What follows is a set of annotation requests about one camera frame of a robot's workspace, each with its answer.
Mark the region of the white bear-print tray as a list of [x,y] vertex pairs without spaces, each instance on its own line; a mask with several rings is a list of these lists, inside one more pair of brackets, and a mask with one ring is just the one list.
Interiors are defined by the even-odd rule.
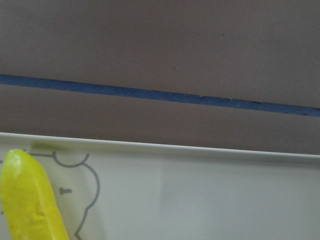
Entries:
[[320,157],[2,133],[45,168],[72,240],[317,240]]

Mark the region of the yellow toy banana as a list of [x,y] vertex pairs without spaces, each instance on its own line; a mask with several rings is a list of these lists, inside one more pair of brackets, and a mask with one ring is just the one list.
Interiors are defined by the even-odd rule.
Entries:
[[23,150],[4,156],[0,199],[13,240],[69,239],[45,169]]

